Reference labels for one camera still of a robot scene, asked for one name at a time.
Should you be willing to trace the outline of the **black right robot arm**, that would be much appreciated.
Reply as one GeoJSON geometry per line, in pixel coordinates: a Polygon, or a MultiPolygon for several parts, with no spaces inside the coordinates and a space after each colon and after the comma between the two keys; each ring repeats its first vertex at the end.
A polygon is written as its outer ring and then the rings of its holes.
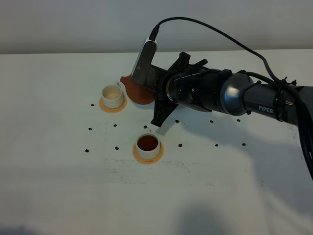
{"type": "Polygon", "coordinates": [[[181,52],[177,61],[158,77],[155,88],[154,117],[161,127],[178,105],[201,112],[220,112],[241,116],[258,113],[281,122],[313,126],[313,89],[296,81],[275,82],[260,74],[241,70],[209,69],[207,60],[189,63],[190,55],[181,52]]]}

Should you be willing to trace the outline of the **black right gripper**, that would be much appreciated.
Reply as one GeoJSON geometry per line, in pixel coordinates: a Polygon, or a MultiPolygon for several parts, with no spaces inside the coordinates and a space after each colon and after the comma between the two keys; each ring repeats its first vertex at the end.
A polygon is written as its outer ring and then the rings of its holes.
{"type": "Polygon", "coordinates": [[[193,98],[196,91],[196,80],[202,72],[208,70],[208,61],[202,59],[195,64],[190,64],[190,55],[181,52],[174,64],[158,77],[154,92],[154,116],[151,124],[161,127],[169,115],[179,106],[207,112],[208,110],[193,98]]]}

